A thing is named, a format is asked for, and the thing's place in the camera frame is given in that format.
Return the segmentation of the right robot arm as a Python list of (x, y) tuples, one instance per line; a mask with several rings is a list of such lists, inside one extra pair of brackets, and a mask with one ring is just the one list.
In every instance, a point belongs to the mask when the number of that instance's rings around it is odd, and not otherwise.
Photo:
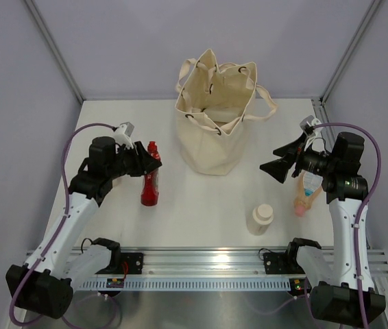
[(313, 136), (304, 132), (292, 143), (274, 150), (277, 160), (260, 169), (283, 183), (290, 168), (293, 177), (311, 173), (322, 178), (332, 219), (334, 263), (328, 265), (319, 243), (295, 238), (285, 253), (291, 271), (303, 272), (311, 286), (311, 315), (355, 328), (366, 328), (386, 307), (384, 295), (375, 291), (367, 261), (365, 224), (369, 191), (359, 175), (364, 138), (338, 134), (332, 151), (313, 150)]

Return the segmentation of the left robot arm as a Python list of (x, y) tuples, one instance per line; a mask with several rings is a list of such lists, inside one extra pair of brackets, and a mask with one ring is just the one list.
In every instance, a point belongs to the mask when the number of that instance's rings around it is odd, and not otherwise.
[(14, 316), (16, 307), (59, 319), (69, 308), (74, 292), (89, 277), (126, 270), (121, 246), (110, 239), (97, 238), (72, 263), (68, 258), (82, 230), (112, 190), (114, 180), (124, 175), (146, 176), (161, 165), (140, 141), (127, 147), (109, 136), (92, 140), (88, 157), (67, 186), (63, 213), (36, 251), (21, 266), (12, 265), (5, 275), (14, 324), (19, 323)]

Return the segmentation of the orange bottle pink cap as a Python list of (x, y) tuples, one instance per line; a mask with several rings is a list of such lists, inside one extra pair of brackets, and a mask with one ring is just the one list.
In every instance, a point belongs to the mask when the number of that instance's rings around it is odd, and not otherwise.
[(301, 172), (298, 182), (298, 193), (294, 199), (294, 211), (303, 217), (311, 209), (313, 202), (322, 191), (322, 177), (308, 171)]

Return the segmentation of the red bottle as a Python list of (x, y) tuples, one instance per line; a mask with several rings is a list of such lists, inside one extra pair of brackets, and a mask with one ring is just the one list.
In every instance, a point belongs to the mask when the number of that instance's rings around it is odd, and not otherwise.
[[(155, 141), (149, 142), (147, 151), (153, 158), (160, 160), (158, 146)], [(155, 206), (158, 203), (158, 197), (158, 170), (155, 170), (150, 174), (147, 174), (144, 178), (144, 185), (141, 193), (141, 203), (144, 206)]]

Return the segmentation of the cream bottle wide cap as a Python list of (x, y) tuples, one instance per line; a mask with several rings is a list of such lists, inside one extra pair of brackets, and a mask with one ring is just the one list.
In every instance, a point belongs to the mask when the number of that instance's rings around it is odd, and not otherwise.
[(273, 208), (269, 204), (261, 204), (255, 207), (252, 213), (246, 217), (246, 227), (249, 233), (259, 236), (266, 232), (273, 220)]

